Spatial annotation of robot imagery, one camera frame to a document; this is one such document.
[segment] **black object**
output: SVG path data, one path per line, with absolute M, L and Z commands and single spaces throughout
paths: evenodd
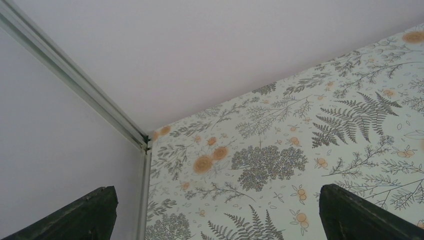
M 321 188 L 319 216 L 328 240 L 424 240 L 424 229 L 336 184 Z
M 3 240 L 109 240 L 117 206 L 115 187 L 99 187 Z

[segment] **white ceiling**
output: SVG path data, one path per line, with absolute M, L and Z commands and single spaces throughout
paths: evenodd
M 144 132 L 424 22 L 424 0 L 14 0 Z

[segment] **wallpaper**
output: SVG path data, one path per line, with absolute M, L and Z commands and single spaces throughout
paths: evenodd
M 326 239 L 335 183 L 424 228 L 424 24 L 158 129 L 147 240 Z

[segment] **botanical print wallpaper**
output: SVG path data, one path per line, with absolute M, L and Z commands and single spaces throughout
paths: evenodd
M 424 24 L 154 133 L 146 239 L 326 239 L 335 183 L 424 228 Z

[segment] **ceiling track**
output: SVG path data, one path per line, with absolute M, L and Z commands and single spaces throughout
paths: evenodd
M 0 0 L 0 26 L 138 148 L 148 136 L 18 6 Z

